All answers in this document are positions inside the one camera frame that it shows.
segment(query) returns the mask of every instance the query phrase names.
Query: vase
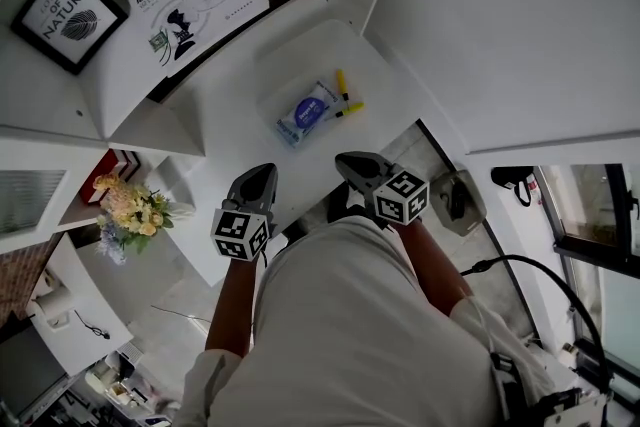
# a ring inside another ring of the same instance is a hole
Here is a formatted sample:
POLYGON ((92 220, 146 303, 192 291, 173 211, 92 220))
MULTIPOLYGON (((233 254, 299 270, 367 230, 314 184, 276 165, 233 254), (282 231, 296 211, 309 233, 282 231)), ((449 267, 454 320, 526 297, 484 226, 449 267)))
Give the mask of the vase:
POLYGON ((172 221, 183 221, 189 219, 196 214, 196 207, 189 203, 169 203, 169 215, 172 221))

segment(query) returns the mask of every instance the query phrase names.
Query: white desk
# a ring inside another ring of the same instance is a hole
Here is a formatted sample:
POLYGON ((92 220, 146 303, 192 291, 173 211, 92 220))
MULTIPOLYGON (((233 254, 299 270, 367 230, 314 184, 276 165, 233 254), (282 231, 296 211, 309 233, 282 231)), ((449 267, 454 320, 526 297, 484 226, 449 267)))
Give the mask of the white desk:
MULTIPOLYGON (((282 15, 295 16, 287 9, 282 15)), ((274 39, 278 16, 249 29, 254 31, 249 37, 264 42, 270 32, 274 39)), ((259 52, 241 38, 237 50, 232 43, 223 51, 224 62, 214 56, 167 102, 192 136, 202 140, 206 155, 170 194, 193 202, 196 215, 168 233, 210 285, 224 277, 229 264, 218 255, 210 231, 214 211, 235 178, 266 162, 278 166, 273 213, 281 230, 341 183, 334 165, 338 153, 380 151, 420 115, 424 92, 398 84, 386 61, 343 22, 326 20, 283 40, 288 42, 266 57, 252 59, 250 51, 259 52), (237 65, 228 69, 234 60, 237 65), (227 70, 221 72, 221 66, 227 70), (317 127, 299 150, 288 148, 273 129, 276 106, 286 110, 319 76, 335 80, 337 68, 344 70, 351 96, 362 98, 366 108, 317 127)))
MULTIPOLYGON (((96 336, 82 325, 73 312, 70 314, 70 325, 59 331, 52 331, 38 316, 33 317, 33 325, 69 375, 81 372, 133 338, 89 276, 67 234, 51 255, 47 269, 73 294, 76 310, 83 320, 111 336, 109 340, 96 336)), ((40 282, 36 285, 32 299, 40 293, 41 286, 40 282)), ((30 315, 35 313, 31 301, 27 312, 30 315)))

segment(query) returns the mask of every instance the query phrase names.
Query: person's left arm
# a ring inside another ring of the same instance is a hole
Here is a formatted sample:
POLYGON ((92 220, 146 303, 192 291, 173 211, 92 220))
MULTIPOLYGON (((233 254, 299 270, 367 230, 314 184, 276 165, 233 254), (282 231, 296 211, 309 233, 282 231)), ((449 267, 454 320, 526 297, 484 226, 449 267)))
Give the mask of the person's left arm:
POLYGON ((205 351, 185 376, 174 427, 204 427, 218 392, 249 351, 256 262, 231 260, 213 315, 205 351))

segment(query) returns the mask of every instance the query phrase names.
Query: flower bouquet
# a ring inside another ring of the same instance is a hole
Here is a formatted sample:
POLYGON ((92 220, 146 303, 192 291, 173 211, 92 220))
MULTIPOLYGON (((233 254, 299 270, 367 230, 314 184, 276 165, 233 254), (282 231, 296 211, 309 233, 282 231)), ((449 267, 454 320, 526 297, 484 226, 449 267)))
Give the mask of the flower bouquet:
POLYGON ((158 191, 129 184, 113 174, 98 176, 93 187, 108 190, 100 202, 105 214, 98 216, 101 228, 98 250, 117 264, 125 262, 126 246, 135 244, 140 254, 158 230, 173 228, 169 201, 158 191))

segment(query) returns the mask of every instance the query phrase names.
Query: toilet paper roll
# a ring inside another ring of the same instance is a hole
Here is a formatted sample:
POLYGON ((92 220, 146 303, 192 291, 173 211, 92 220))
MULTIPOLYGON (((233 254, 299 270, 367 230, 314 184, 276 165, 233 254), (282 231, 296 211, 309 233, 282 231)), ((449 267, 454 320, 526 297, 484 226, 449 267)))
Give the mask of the toilet paper roll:
POLYGON ((35 303, 39 306, 41 318, 46 321, 55 319, 74 307, 73 295, 64 286, 59 286, 48 294, 36 297, 35 303))

